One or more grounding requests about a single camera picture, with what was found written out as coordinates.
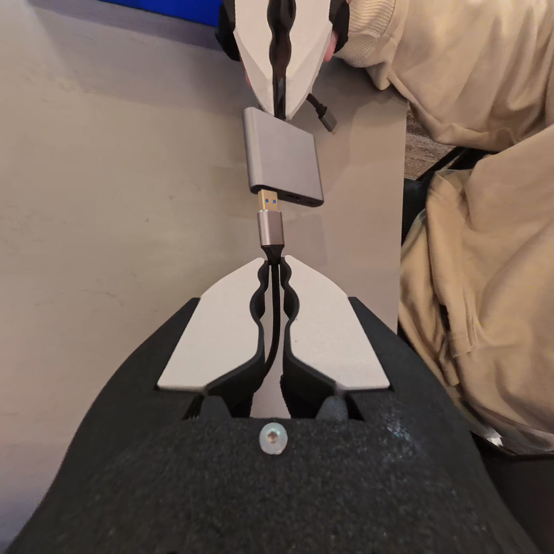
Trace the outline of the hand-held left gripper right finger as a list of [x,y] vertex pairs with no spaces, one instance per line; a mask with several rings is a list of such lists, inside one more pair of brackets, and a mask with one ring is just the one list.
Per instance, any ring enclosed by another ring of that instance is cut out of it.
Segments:
[[297,395],[386,390],[390,381],[347,294],[291,255],[282,259],[282,377]]

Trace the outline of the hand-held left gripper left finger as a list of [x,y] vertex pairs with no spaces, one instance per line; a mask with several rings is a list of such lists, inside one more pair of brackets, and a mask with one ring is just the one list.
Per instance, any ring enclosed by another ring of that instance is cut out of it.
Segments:
[[265,260],[226,275],[200,297],[157,387],[207,392],[264,352]]

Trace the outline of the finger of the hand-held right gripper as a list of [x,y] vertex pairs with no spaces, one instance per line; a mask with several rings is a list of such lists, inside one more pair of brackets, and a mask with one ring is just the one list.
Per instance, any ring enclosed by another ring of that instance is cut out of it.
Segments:
[[312,92],[332,35],[330,1],[295,1],[289,32],[290,60],[285,80],[285,118],[291,120]]
[[248,84],[261,108],[275,114],[274,68],[270,51],[274,41],[275,1],[235,1],[234,38]]

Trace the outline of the grey usb hub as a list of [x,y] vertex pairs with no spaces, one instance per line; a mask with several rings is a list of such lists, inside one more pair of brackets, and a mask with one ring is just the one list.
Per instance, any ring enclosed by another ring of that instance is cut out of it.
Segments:
[[321,173],[312,134],[255,107],[244,110],[243,128],[252,194],[269,190],[283,202],[322,206]]

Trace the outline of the dark cable grey plug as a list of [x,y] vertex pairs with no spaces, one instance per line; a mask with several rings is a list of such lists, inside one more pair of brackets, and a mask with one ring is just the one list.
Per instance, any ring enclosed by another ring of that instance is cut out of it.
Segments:
[[257,214],[260,247],[269,263],[272,291],[272,341],[264,365],[265,374],[267,375],[273,367],[280,343],[280,262],[285,239],[278,194],[272,190],[260,189],[258,191],[258,199],[260,204],[260,210]]

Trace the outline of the blue plastic bin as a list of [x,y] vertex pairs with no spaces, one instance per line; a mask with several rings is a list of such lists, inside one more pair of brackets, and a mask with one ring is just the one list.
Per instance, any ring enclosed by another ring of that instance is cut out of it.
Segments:
[[222,1],[105,1],[106,3],[142,10],[192,23],[216,27]]

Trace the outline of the beige hoodie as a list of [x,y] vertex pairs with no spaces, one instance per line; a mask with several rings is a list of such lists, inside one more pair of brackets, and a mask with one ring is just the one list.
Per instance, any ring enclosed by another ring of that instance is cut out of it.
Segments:
[[400,324],[474,429],[553,451],[553,126],[438,172],[400,268]]

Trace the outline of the black trousers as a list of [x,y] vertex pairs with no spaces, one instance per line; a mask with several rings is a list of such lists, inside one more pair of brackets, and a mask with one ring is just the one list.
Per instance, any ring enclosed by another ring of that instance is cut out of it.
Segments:
[[405,178],[403,188],[401,245],[404,244],[416,217],[426,206],[426,197],[435,173],[447,169],[473,169],[481,159],[489,154],[491,154],[490,151],[481,149],[456,147],[435,162],[433,166],[422,173],[417,179]]

